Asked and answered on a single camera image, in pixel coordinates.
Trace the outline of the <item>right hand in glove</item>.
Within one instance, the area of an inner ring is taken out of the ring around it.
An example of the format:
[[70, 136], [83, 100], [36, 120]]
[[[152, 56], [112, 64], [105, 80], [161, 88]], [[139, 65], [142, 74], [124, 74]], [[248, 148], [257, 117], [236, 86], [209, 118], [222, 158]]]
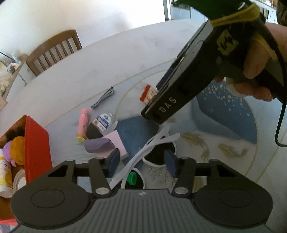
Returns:
[[[279, 50], [286, 60], [286, 26], [266, 23], [266, 27], [279, 45]], [[251, 48], [246, 57], [244, 64], [244, 75], [248, 79], [253, 79], [261, 73], [267, 62], [271, 59], [271, 55], [258, 41], [252, 41]], [[266, 87], [253, 88], [249, 83], [228, 84], [228, 90], [237, 97], [253, 96], [263, 101], [272, 101], [271, 92]]]

